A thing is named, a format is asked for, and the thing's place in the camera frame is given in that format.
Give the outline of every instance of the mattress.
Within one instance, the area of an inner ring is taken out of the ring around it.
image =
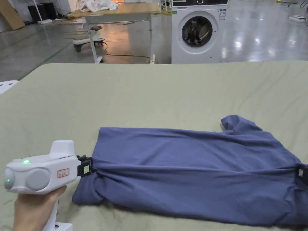
[[[308,62],[198,65],[47,64],[0,95],[0,178],[16,158],[48,154],[70,139],[91,156],[100,127],[221,131],[237,114],[271,132],[308,163]],[[165,217],[110,202],[77,206],[78,182],[60,198],[58,221],[84,230],[279,230]],[[11,230],[15,194],[0,187],[0,230]]]

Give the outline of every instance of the human hand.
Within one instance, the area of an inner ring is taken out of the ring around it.
[[[13,231],[42,231],[65,190],[63,186],[46,195],[19,194],[14,204]]]

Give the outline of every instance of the red label sticker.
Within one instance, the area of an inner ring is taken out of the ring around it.
[[[62,169],[62,170],[58,171],[57,178],[65,177],[65,176],[68,176],[69,174],[70,174],[70,169],[69,168]]]

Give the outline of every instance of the control panel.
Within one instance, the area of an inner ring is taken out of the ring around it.
[[[173,0],[172,6],[227,5],[228,0]]]

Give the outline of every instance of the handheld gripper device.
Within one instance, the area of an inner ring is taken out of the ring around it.
[[[48,155],[15,159],[5,168],[4,187],[9,192],[47,194],[90,175],[92,159],[76,156],[72,140],[56,140]],[[43,231],[72,231],[69,223],[56,222],[58,201]]]

